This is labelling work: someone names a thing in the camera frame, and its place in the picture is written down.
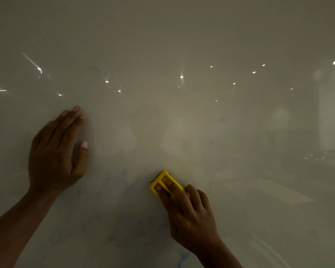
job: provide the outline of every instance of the forearm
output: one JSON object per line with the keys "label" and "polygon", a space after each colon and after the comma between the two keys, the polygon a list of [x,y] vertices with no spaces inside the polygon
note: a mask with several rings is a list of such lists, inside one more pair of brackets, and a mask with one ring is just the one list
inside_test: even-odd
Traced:
{"label": "forearm", "polygon": [[0,268],[13,267],[22,250],[58,197],[53,191],[33,191],[0,217]]}
{"label": "forearm", "polygon": [[242,268],[236,257],[222,241],[197,257],[205,268]]}

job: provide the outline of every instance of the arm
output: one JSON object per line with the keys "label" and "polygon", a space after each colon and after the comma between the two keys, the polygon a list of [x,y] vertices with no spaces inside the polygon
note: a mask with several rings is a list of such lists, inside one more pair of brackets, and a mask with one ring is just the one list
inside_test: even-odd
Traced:
{"label": "arm", "polygon": [[77,163],[72,164],[71,159],[84,121],[76,106],[50,121],[33,139],[28,164],[29,190],[0,217],[0,268],[15,265],[58,196],[85,174],[89,157],[87,142],[80,146]]}
{"label": "arm", "polygon": [[207,195],[192,185],[185,190],[168,181],[171,198],[160,185],[155,190],[168,212],[172,238],[194,253],[205,268],[242,268],[217,233],[215,218]]}

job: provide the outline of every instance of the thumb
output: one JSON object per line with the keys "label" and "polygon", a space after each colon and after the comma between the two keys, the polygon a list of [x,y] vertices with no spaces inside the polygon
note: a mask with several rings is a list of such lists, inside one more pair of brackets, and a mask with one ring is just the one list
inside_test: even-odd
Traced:
{"label": "thumb", "polygon": [[89,159],[88,142],[83,141],[79,147],[77,162],[72,169],[72,174],[83,177],[86,173]]}

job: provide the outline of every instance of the hand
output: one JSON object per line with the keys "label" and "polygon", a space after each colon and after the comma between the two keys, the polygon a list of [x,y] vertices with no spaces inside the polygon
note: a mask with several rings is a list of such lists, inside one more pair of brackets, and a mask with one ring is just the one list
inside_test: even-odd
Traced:
{"label": "hand", "polygon": [[60,194],[76,183],[86,172],[89,152],[88,143],[82,142],[77,161],[72,162],[72,151],[78,131],[85,122],[76,106],[63,111],[50,121],[34,137],[28,159],[29,191],[53,191]]}
{"label": "hand", "polygon": [[171,198],[160,184],[154,189],[168,212],[172,238],[197,257],[223,247],[207,195],[188,185],[185,190],[189,198],[170,180],[166,186],[172,193]]}

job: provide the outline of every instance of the yellow eraser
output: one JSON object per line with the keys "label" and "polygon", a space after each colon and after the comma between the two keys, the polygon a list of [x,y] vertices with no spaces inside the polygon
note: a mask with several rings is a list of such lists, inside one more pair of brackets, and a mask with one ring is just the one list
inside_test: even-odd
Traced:
{"label": "yellow eraser", "polygon": [[166,187],[166,182],[168,180],[171,180],[173,183],[176,184],[177,187],[179,187],[181,190],[185,192],[183,187],[176,180],[174,180],[174,178],[165,169],[150,183],[150,189],[154,192],[154,194],[159,196],[155,191],[154,187],[156,184],[160,183],[160,185],[164,187],[165,190],[168,191],[170,195],[172,195],[170,190]]}

